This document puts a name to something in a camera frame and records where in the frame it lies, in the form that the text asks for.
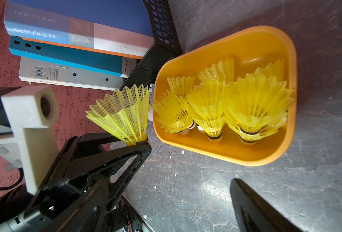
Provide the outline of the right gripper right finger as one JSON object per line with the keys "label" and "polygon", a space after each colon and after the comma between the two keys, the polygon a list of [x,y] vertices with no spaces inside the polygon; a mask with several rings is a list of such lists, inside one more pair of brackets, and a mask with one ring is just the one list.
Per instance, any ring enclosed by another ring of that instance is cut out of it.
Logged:
{"label": "right gripper right finger", "polygon": [[232,179],[230,194],[241,232],[301,231],[242,179]]}

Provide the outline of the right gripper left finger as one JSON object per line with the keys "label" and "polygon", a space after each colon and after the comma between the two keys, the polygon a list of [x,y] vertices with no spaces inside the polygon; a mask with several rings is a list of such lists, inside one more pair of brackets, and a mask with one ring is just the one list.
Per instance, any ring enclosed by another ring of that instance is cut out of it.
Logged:
{"label": "right gripper left finger", "polygon": [[42,232],[99,232],[110,203],[110,179],[51,181],[40,194]]}

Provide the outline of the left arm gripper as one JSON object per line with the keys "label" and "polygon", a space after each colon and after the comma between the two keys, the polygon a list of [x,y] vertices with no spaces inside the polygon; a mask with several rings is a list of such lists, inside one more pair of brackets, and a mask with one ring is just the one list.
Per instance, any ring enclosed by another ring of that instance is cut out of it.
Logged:
{"label": "left arm gripper", "polygon": [[35,194],[26,185],[0,198],[0,232],[93,232],[102,227],[151,154],[149,139],[107,151],[109,133],[69,139]]}

